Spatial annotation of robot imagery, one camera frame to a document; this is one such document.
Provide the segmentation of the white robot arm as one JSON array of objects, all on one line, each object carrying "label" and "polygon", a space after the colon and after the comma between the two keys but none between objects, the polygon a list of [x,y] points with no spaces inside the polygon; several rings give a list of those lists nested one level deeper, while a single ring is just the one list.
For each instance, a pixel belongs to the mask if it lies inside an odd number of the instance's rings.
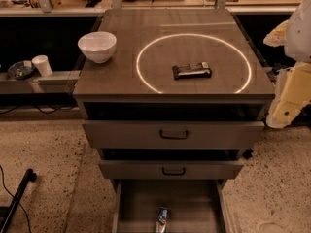
[{"label": "white robot arm", "polygon": [[283,46],[285,56],[295,61],[294,67],[280,72],[266,119],[269,127],[284,128],[311,101],[311,0],[303,0],[263,42],[271,47]]}]

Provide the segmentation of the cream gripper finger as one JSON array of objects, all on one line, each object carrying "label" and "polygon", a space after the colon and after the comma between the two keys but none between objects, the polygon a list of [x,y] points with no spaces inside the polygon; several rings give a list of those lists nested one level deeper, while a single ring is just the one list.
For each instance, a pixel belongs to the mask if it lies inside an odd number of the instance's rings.
[{"label": "cream gripper finger", "polygon": [[275,98],[266,124],[271,128],[290,125],[311,101],[311,64],[297,62],[289,70],[282,69],[276,79]]},{"label": "cream gripper finger", "polygon": [[285,44],[285,36],[287,29],[288,21],[285,20],[276,26],[270,33],[268,33],[263,42],[271,47],[280,47]]}]

